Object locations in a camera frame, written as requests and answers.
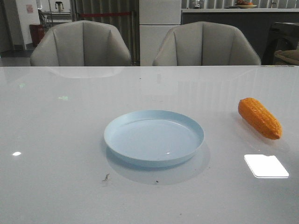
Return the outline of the fruit bowl on counter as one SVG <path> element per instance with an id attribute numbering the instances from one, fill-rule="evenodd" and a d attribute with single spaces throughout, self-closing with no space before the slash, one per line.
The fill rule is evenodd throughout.
<path id="1" fill-rule="evenodd" d="M 236 0 L 235 5 L 239 8 L 244 8 L 244 9 L 255 8 L 257 6 L 249 0 Z"/>

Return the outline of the white cabinet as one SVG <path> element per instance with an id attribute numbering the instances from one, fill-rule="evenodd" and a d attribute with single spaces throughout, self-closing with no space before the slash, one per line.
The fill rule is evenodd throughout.
<path id="1" fill-rule="evenodd" d="M 139 1 L 140 65 L 151 66 L 167 32 L 181 24 L 180 0 Z"/>

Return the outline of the grey chair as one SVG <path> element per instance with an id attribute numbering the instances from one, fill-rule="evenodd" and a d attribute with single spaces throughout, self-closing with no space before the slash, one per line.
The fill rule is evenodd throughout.
<path id="1" fill-rule="evenodd" d="M 240 29 L 199 21 L 170 29 L 153 65 L 261 65 L 261 60 Z"/>
<path id="2" fill-rule="evenodd" d="M 30 57 L 31 66 L 130 66 L 131 55 L 110 24 L 75 21 L 50 28 Z"/>

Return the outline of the dark grey counter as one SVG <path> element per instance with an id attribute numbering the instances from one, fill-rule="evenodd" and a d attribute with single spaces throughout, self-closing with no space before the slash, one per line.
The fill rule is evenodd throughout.
<path id="1" fill-rule="evenodd" d="M 274 64 L 274 52 L 299 47 L 299 10 L 281 8 L 183 9 L 181 23 L 227 24 L 246 36 L 262 64 Z"/>

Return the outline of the orange corn cob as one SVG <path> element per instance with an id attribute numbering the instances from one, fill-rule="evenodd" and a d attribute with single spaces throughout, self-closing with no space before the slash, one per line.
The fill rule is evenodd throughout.
<path id="1" fill-rule="evenodd" d="M 238 112 L 262 136 L 271 140 L 281 138 L 283 130 L 280 122 L 257 99 L 241 99 L 238 104 Z"/>

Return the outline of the red bin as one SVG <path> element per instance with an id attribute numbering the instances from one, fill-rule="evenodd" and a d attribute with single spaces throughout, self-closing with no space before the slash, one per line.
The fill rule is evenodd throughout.
<path id="1" fill-rule="evenodd" d="M 44 37 L 44 28 L 41 24 L 30 24 L 29 26 L 32 44 L 36 47 Z"/>

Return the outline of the grey chair right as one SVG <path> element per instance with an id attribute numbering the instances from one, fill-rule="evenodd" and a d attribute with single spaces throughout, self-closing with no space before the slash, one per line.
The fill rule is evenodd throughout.
<path id="1" fill-rule="evenodd" d="M 170 29 L 153 65 L 261 65 L 261 60 L 240 29 L 199 21 Z"/>

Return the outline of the grey chair left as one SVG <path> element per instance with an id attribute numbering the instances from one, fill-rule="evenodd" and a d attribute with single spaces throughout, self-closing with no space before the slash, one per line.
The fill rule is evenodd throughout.
<path id="1" fill-rule="evenodd" d="M 50 28 L 30 57 L 31 66 L 130 66 L 131 55 L 110 24 L 75 21 Z"/>

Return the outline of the light blue plate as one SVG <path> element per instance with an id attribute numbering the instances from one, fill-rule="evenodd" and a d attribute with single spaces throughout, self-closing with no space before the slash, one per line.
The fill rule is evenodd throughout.
<path id="1" fill-rule="evenodd" d="M 119 159 L 164 168 L 192 158 L 205 138 L 201 125 L 183 114 L 144 110 L 121 115 L 105 128 L 104 140 Z"/>

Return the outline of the olive brown sofa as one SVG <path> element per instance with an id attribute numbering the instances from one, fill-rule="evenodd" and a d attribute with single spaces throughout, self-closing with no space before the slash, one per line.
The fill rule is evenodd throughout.
<path id="1" fill-rule="evenodd" d="M 274 56 L 279 59 L 278 64 L 299 64 L 299 51 L 298 50 L 277 50 Z"/>

